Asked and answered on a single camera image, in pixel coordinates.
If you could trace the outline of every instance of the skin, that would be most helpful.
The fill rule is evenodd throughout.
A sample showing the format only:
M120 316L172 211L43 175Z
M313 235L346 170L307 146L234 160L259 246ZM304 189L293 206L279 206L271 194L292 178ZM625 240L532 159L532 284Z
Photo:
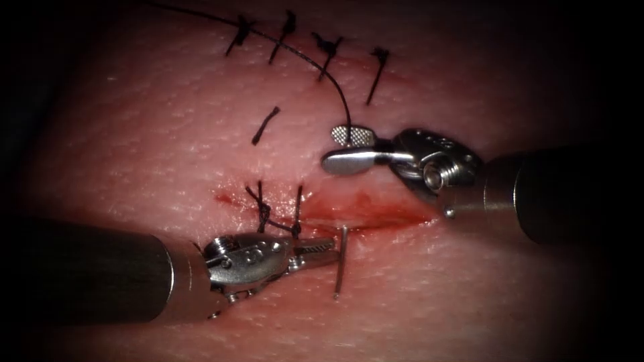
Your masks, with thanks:
M355 124L391 138L424 127L483 160L592 137L584 69L505 9L412 3L188 3L278 37L319 64L311 32L344 41L328 71ZM339 96L319 71L253 34L223 54L229 25L127 8L95 42L25 165L21 210L204 245L254 231L264 183L272 218L292 223L303 185L303 237L350 227L342 295L335 266L274 282L215 321L66 328L41 352L93 361L528 360L569 353L592 292L590 261L530 243L481 241L449 228L385 167L338 178L319 158L337 145ZM370 106L378 62L391 56ZM274 106L259 144L251 138ZM282 231L268 227L267 232Z

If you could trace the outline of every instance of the pink skin surface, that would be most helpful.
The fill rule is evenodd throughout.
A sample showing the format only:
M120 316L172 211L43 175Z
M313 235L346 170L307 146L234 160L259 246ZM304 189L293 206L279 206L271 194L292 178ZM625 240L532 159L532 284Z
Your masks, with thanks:
M412 3L263 1L185 7L236 19L322 64L311 32L343 36L329 72L354 124L394 136L424 127L484 160L583 138L575 68L526 44L520 19L494 8ZM536 245L458 237L385 167L326 174L345 115L319 71L236 28L141 5L96 41L23 173L21 207L98 226L204 245L253 231L264 183L274 219L290 224L303 185L303 237L351 228L343 292L335 266L282 278L214 321L67 328L45 353L91 361L419 361L554 356L590 283L581 258ZM391 51L372 104L374 46ZM273 107L259 144L251 138ZM267 228L268 232L282 232Z

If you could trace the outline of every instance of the black suture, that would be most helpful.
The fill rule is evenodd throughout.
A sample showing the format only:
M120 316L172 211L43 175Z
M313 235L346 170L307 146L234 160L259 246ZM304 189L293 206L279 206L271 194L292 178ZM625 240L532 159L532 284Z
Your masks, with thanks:
M378 63L380 63L380 65L378 67L378 73L376 74L376 79L374 79L374 84L371 86L371 90L369 91L369 97L367 98L367 105L371 103L371 98L374 96L374 91L376 90L376 85L380 80L382 69L384 68L384 65L387 63L387 58L389 57L389 51L381 47L376 47L374 51L371 53L371 55L375 56L378 59Z
M257 207L259 211L259 216L260 216L260 225L257 228L258 233L263 233L265 228L266 228L266 223L268 223L268 218L270 217L270 206L264 203L263 198L262 198L262 181L257 181L257 193L258 195L255 195L253 193L253 190L250 189L250 187L246 186L246 192L250 194L252 198L255 199L257 202Z
M209 20L214 20L214 21L219 21L224 24L232 25L232 26L239 26L234 21L224 19L222 17L210 15L208 13L203 13L201 11L195 11L195 10L190 10L190 9L183 9L181 7L175 7L171 5L165 5L165 4L160 4L160 3L155 3L153 1L146 1L146 0L138 0L141 3L145 3L149 6L152 7L157 7L158 9L163 9L163 10L168 10L168 11L175 11L177 13L183 13L183 14L188 14L188 15L194 15L197 17L202 17L204 19L209 19ZM308 56L304 55L302 52L299 50L293 48L292 46L286 45L282 42L280 42L278 39L273 38L272 36L269 36L268 34L265 34L264 32L260 32L259 30L255 30L252 27L249 29L249 31L253 34L256 34L257 36L261 36L264 39L270 40L271 42L274 42L275 44L278 44L282 48L288 50L289 52L297 55L298 57L302 58L303 60L306 60L307 63L310 65L314 66L318 70L324 73L324 75L327 76L327 78L333 83L333 86L337 90L337 93L340 95L340 100L342 100L342 105L344 107L344 112L347 116L347 144L351 143L351 132L352 132L352 127L351 127L351 113L349 112L349 105L347 104L347 99L344 97L344 93L342 92L342 88L340 88L340 84L337 83L334 77L330 75L326 71L326 69L322 68L318 63L314 62L313 59L309 58Z
M237 15L237 19L239 20L239 29L237 30L237 35L235 35L235 38L232 42L230 42L230 45L226 50L226 56L230 54L230 51L233 49L234 45L240 46L244 44L244 40L246 40L246 37L248 37L248 34L250 33L251 25L255 24L255 21L248 22L241 15Z
M262 125L260 128L257 130L257 133L255 133L255 136L253 136L253 140L251 141L253 145L257 145L257 143L260 141L260 137L262 136L262 133L264 132L264 129L266 128L266 125L268 124L268 121L270 121L271 118L275 117L280 112L279 107L273 108L273 110L264 118L264 122L262 122Z
M283 42L284 39L288 34L291 34L295 32L295 14L291 10L286 10L286 16L288 17L286 19L286 23L284 24L284 27L282 28L282 35L280 36L279 42ZM273 64L273 59L275 59L275 55L277 54L277 49L280 48L280 44L275 44L275 48L273 48L273 52L270 53L270 58L268 59L269 64Z
M339 37L335 43L329 42L328 40L322 39L322 37L318 33L311 33L311 35L315 38L315 41L317 42L317 47L322 49L325 53L327 53L327 59L324 61L324 65L322 66L321 72L320 72L320 77L317 79L318 81L322 81L322 78L324 78L324 74L327 72L327 67L329 66L329 63L331 62L331 59L337 54L337 47L342 43L342 37Z
M302 232L302 227L300 225L300 205L302 203L302 185L297 188L297 199L295 200L295 220L293 226L290 228L290 234L293 236L293 239L298 239L300 233Z

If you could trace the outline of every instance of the surgical needle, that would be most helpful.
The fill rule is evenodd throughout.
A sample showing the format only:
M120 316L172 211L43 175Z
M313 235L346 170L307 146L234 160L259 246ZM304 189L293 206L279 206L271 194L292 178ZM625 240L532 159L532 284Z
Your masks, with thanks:
M337 264L337 277L335 280L335 293L333 299L340 297L340 290L342 289L342 277L344 276L344 263L347 255L347 227L342 227L342 239L340 240L340 260Z

